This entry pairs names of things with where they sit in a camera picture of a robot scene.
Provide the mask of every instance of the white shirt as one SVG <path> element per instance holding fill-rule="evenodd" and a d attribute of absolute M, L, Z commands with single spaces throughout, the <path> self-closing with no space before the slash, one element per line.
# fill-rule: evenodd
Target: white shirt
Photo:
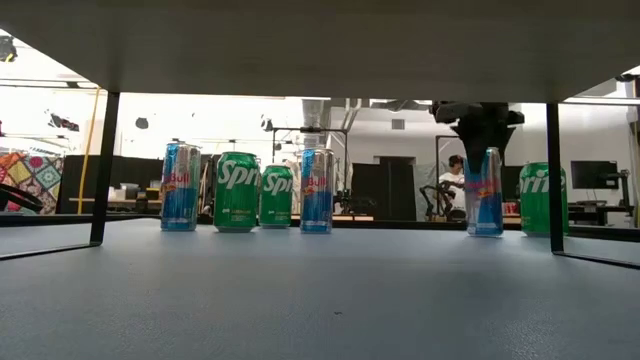
<path fill-rule="evenodd" d="M 453 175 L 450 172 L 446 172 L 440 175 L 440 179 L 438 180 L 439 182 L 451 181 L 452 183 L 464 185 L 464 174 L 460 172 L 458 175 Z M 453 205 L 453 208 L 464 210 L 464 189 L 456 186 L 450 186 L 449 190 L 453 190 L 456 194 L 455 199 L 451 199 L 451 205 Z"/>

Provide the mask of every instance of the table surface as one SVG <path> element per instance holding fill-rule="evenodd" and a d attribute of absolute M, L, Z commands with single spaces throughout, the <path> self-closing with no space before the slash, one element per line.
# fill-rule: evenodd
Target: table surface
<path fill-rule="evenodd" d="M 0 249 L 88 229 L 0 229 Z M 102 247 L 0 262 L 0 359 L 640 358 L 640 272 L 521 234 L 108 223 Z M 638 258 L 612 244 L 567 240 Z"/>

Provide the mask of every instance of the yellow pole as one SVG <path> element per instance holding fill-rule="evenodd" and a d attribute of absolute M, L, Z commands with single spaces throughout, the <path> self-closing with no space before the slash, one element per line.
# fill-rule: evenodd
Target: yellow pole
<path fill-rule="evenodd" d="M 87 147 L 84 151 L 84 161 L 82 162 L 82 175 L 80 175 L 80 189 L 78 191 L 78 215 L 82 214 L 82 196 L 84 194 L 84 178 L 87 175 L 87 163 L 89 162 L 89 148 L 91 147 L 91 138 L 93 138 L 93 125 L 96 122 L 96 113 L 98 111 L 98 97 L 100 96 L 100 88 L 96 89 L 96 99 L 93 102 L 93 115 L 91 116 L 91 125 L 89 125 L 89 138 L 87 139 Z"/>

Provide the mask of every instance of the can lid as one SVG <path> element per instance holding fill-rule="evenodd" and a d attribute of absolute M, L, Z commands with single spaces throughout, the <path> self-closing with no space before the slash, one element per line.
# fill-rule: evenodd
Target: can lid
<path fill-rule="evenodd" d="M 249 156 L 256 157 L 256 154 L 245 153 L 245 152 L 242 152 L 242 151 L 225 151 L 225 152 L 223 152 L 223 154 L 249 155 Z"/>
<path fill-rule="evenodd" d="M 186 142 L 182 141 L 182 140 L 178 140 L 178 141 L 173 141 L 168 143 L 167 145 L 185 145 L 185 146 L 190 146 L 196 149 L 201 149 L 202 146 L 198 146 L 198 145 L 193 145 L 193 144 L 187 144 Z"/>

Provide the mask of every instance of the aluminum can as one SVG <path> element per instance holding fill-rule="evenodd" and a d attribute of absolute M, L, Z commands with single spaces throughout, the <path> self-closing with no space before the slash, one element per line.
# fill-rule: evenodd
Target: aluminum can
<path fill-rule="evenodd" d="M 562 227 L 569 231 L 567 174 L 561 169 Z M 528 236 L 549 236 L 549 164 L 529 163 L 520 171 L 520 217 L 522 231 Z"/>
<path fill-rule="evenodd" d="M 262 174 L 260 191 L 260 225 L 288 227 L 291 225 L 291 188 L 293 173 L 284 165 L 269 165 Z"/>
<path fill-rule="evenodd" d="M 162 171 L 160 228 L 193 231 L 198 219 L 200 150 L 184 142 L 167 144 Z"/>
<path fill-rule="evenodd" d="M 333 151 L 302 152 L 300 230 L 330 233 L 333 222 Z"/>
<path fill-rule="evenodd" d="M 254 154 L 225 152 L 218 161 L 213 224 L 220 232 L 249 232 L 256 225 L 260 167 Z"/>
<path fill-rule="evenodd" d="M 467 232 L 472 236 L 500 236 L 502 220 L 502 181 L 500 153 L 488 148 L 480 173 L 472 173 L 464 162 L 464 191 Z"/>

